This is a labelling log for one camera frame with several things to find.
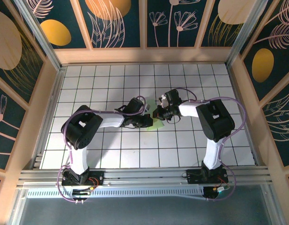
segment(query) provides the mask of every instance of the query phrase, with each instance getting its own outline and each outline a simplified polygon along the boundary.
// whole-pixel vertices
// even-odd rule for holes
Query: gold circle
[[[122,17],[124,17],[131,8],[131,0],[85,0],[85,2],[95,16],[104,20],[114,19],[111,18],[112,6],[114,9],[118,8]]]
[[[256,0],[220,0],[218,16],[226,24],[245,23]]]
[[[12,20],[0,12],[0,68],[14,69],[21,56],[21,35]]]
[[[50,43],[64,46],[71,41],[71,35],[66,26],[57,20],[45,20],[40,24]]]
[[[274,67],[274,55],[266,48],[257,51],[252,61],[252,76],[256,82],[264,82]]]

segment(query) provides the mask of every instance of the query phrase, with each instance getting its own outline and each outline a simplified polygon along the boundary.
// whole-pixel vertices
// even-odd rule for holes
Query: white grid mat
[[[186,87],[198,99],[234,98],[224,64],[115,65],[67,67],[44,150],[41,169],[60,168],[68,160],[60,128],[81,105],[95,110],[114,110],[133,97],[158,98],[176,87]],[[180,97],[192,98],[184,90]],[[236,128],[242,123],[236,103],[223,101]],[[198,118],[182,117],[158,130],[108,127],[98,130],[88,146],[91,168],[145,168],[200,166],[207,138]],[[254,165],[244,130],[226,142],[222,160],[227,165]]]

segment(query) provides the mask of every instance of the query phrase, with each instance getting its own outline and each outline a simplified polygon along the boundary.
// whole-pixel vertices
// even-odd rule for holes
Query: yellow-green object
[[[154,99],[149,99],[146,101],[146,104],[150,106],[149,110],[145,114],[150,114],[150,117],[153,118],[153,111],[157,108],[156,102]],[[148,127],[147,131],[155,130],[164,127],[164,124],[161,120],[153,119],[153,126]]]

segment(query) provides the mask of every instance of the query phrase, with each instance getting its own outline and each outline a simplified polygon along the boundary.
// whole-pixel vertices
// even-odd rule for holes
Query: floral line drawing
[[[125,24],[119,9],[114,8],[111,2],[109,2],[110,13],[103,0],[98,0],[103,10],[100,10],[93,0],[89,2],[91,11],[97,15],[93,17],[87,12],[92,23],[91,42],[93,46],[95,48],[114,48],[119,44],[119,47],[122,47],[125,41]]]
[[[200,2],[200,0],[169,0],[171,7],[170,7],[170,13],[169,13],[169,23],[168,23],[168,47],[170,47],[170,25],[171,25],[171,17],[172,17],[172,9],[173,6],[177,5],[186,5],[186,4],[193,4]]]
[[[166,16],[164,15],[164,12],[162,13],[157,12],[156,14],[154,12],[150,12],[149,17],[154,26],[156,44],[157,44],[157,47],[159,47],[157,33],[156,33],[156,26],[165,25],[168,23],[168,21],[166,20]]]
[[[4,121],[4,113],[5,113],[5,110],[6,110],[6,106],[7,106],[7,97],[4,96],[4,95],[1,95],[1,97],[0,97],[0,122],[3,122],[3,123],[5,123],[5,124],[7,124],[7,125],[9,125],[9,126],[11,126],[11,127],[13,127],[13,128],[15,128],[15,129],[19,130],[18,127],[13,126],[13,125],[11,125],[10,123]],[[0,132],[0,135],[3,136],[3,137],[5,137],[5,138],[8,138],[8,139],[10,139],[10,140],[13,140],[13,141],[16,140],[16,138],[11,137],[11,136],[9,136],[9,135],[7,135],[7,134],[4,134],[4,133],[2,133],[2,132]]]
[[[281,5],[280,12],[268,20],[265,26],[276,17],[279,18],[281,23],[273,28],[269,37],[257,40],[253,44],[268,40],[271,48],[287,49],[287,46],[289,45],[289,0],[284,0]]]
[[[174,13],[174,21],[175,21],[177,31],[178,31],[177,47],[178,47],[178,38],[179,38],[180,32],[185,31],[185,30],[193,30],[198,27],[198,23],[195,22],[196,21],[195,13],[196,13],[195,11],[193,13],[184,12],[182,17],[181,17],[180,11]]]
[[[289,94],[279,100],[269,102],[264,114],[271,132],[275,134],[274,140],[289,141]]]
[[[45,18],[54,6],[51,6],[52,0],[27,0],[34,16],[36,18]]]

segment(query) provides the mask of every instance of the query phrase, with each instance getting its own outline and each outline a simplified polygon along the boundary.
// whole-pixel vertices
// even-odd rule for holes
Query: metal vent
[[[70,197],[70,191],[61,191]],[[154,187],[154,188],[98,188],[90,197],[153,197],[173,195],[203,195],[203,187]],[[30,189],[28,198],[61,198],[56,188]]]

